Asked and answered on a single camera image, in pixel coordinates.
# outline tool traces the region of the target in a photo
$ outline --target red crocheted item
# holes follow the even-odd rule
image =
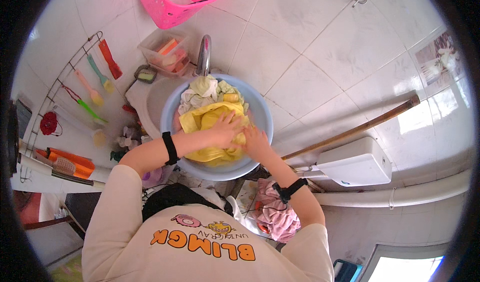
[[[40,130],[42,131],[43,135],[55,135],[60,136],[60,134],[54,134],[55,130],[57,130],[57,114],[50,111],[43,115],[42,120],[40,121]]]

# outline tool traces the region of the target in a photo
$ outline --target pink towel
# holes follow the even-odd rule
[[[264,208],[255,211],[253,216],[257,223],[268,227],[273,240],[286,243],[300,229],[300,221],[290,204],[285,209],[285,204],[282,203],[279,194],[272,187],[273,183],[275,181],[258,179],[257,201],[261,201]]]

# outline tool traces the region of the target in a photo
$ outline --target red object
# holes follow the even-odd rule
[[[107,45],[107,41],[105,39],[102,40],[98,46],[100,47],[100,51],[102,51],[105,61],[108,63],[108,69],[110,69],[113,78],[117,80],[123,73],[120,70],[119,65],[113,60],[112,53]]]
[[[57,130],[57,124],[60,125],[57,121],[57,114],[52,111],[47,112],[43,115],[43,118],[40,121],[40,130],[42,131],[43,135],[60,136],[63,132],[61,125],[60,128],[62,128],[62,132],[60,132],[60,134],[54,134],[55,130]]]
[[[137,115],[137,111],[132,106],[129,106],[129,105],[125,104],[125,105],[122,106],[122,109],[125,110],[126,112],[130,112],[133,115]]]
[[[261,201],[256,201],[255,202],[255,210],[258,210],[258,211],[261,211],[263,209],[264,205],[262,204]],[[268,231],[268,228],[264,225],[261,225],[259,223],[257,223],[257,227],[258,229],[260,229],[261,231],[267,233],[267,234],[270,234],[270,232]]]

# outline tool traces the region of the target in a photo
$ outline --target black wristband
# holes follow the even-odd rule
[[[174,165],[177,163],[180,158],[177,156],[177,149],[172,141],[172,136],[170,136],[170,132],[163,132],[162,133],[163,143],[165,143],[166,151],[168,152],[169,160],[165,162],[165,165]]]
[[[281,188],[277,182],[273,183],[272,187],[278,192],[282,203],[286,204],[288,201],[290,201],[291,196],[304,185],[308,185],[307,179],[300,178],[287,188]]]

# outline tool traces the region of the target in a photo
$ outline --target faucet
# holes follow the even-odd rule
[[[210,71],[210,54],[212,53],[212,38],[206,34],[201,39],[200,51],[198,52],[196,76],[207,76]]]

